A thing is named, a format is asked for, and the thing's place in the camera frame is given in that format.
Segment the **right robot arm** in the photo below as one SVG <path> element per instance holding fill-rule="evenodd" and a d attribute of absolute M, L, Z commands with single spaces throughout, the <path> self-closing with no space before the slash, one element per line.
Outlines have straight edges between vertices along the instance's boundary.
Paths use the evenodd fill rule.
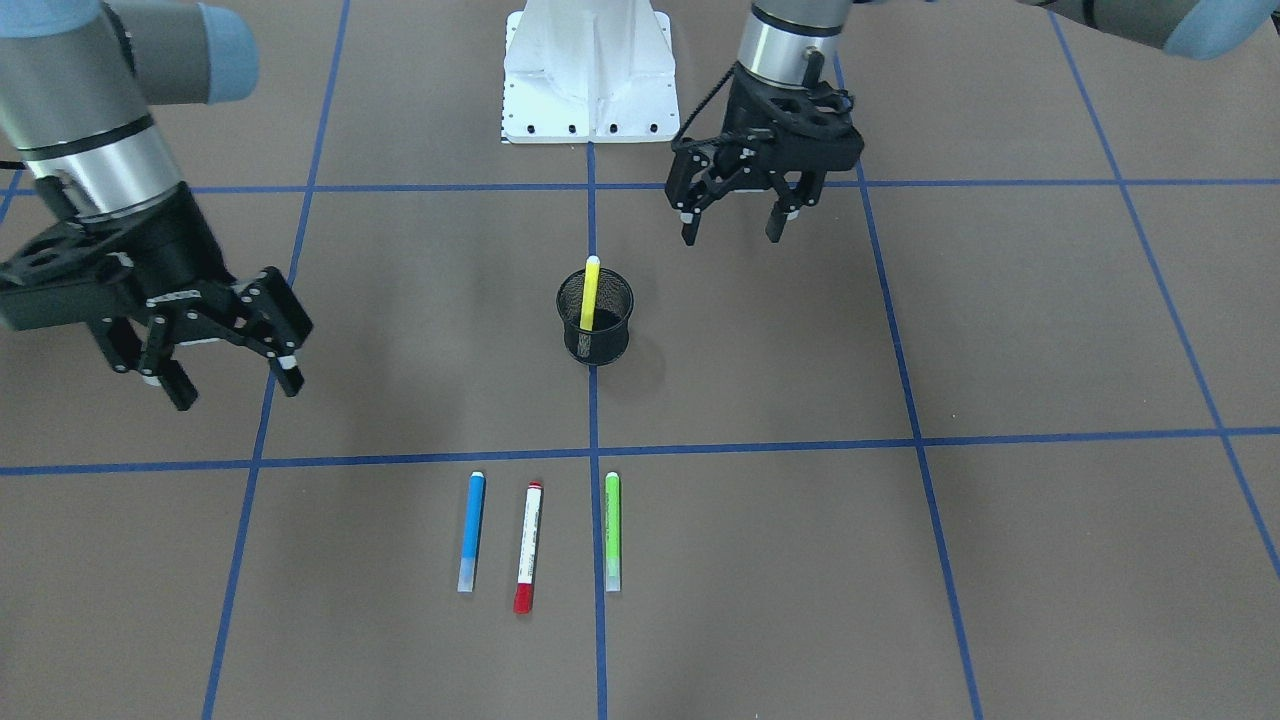
<path fill-rule="evenodd" d="M 244 19 L 207 3 L 5 1 L 1 61 L 3 136 L 55 219 L 3 263 L 3 324 L 81 323 L 114 372 L 182 411 L 198 396 L 182 345 L 244 347 L 296 396 L 312 320 L 279 269 L 227 269 L 152 114 L 253 92 Z"/>

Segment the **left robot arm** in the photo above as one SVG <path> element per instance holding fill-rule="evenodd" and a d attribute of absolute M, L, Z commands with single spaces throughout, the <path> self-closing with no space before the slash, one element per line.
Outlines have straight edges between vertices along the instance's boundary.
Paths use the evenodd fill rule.
<path fill-rule="evenodd" d="M 751 1 L 709 138 L 672 143 L 692 243 L 732 192 L 765 234 L 873 187 L 1277 183 L 1275 1 Z"/>

